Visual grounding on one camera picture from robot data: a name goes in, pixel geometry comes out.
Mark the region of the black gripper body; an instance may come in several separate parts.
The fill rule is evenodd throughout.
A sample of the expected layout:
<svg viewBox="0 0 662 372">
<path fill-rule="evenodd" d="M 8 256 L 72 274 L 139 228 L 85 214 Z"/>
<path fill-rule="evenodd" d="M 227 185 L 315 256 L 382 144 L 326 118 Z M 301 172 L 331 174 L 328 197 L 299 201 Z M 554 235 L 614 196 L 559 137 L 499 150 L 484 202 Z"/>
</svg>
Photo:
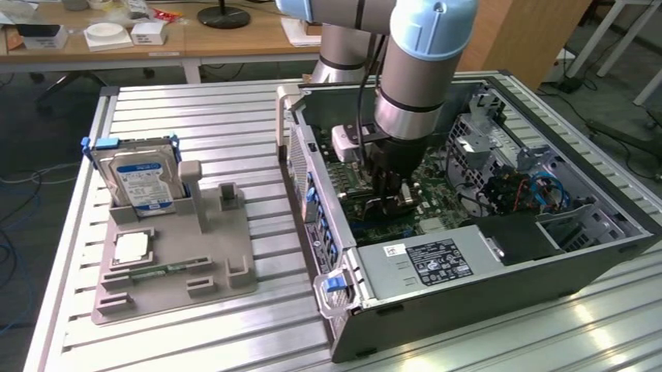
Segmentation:
<svg viewBox="0 0 662 372">
<path fill-rule="evenodd" d="M 400 184 L 411 180 L 426 154 L 426 138 L 378 139 L 367 145 L 366 170 L 371 184 Z"/>
</svg>

